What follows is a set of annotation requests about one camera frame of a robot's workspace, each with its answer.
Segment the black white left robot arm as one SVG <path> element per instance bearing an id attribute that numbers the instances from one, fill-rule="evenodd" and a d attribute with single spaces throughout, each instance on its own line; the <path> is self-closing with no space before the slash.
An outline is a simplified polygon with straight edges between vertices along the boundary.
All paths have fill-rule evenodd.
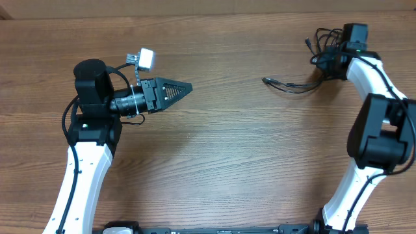
<path id="1" fill-rule="evenodd" d="M 115 90 L 110 74 L 119 68 L 102 60 L 84 60 L 74 67 L 77 95 L 63 115 L 69 144 L 66 172 L 44 233 L 92 233 L 99 193 L 120 140 L 123 117 L 161 112 L 192 92 L 192 85 L 162 77 L 138 80 Z"/>

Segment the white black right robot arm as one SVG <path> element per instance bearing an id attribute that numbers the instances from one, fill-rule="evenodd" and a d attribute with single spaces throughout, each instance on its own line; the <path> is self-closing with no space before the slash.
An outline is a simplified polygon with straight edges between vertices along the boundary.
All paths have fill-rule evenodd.
<path id="1" fill-rule="evenodd" d="M 347 140 L 348 168 L 310 233 L 368 233 L 356 223 L 374 189 L 415 161 L 415 101 L 400 92 L 377 53 L 332 49 L 311 63 L 351 82 L 363 101 Z"/>

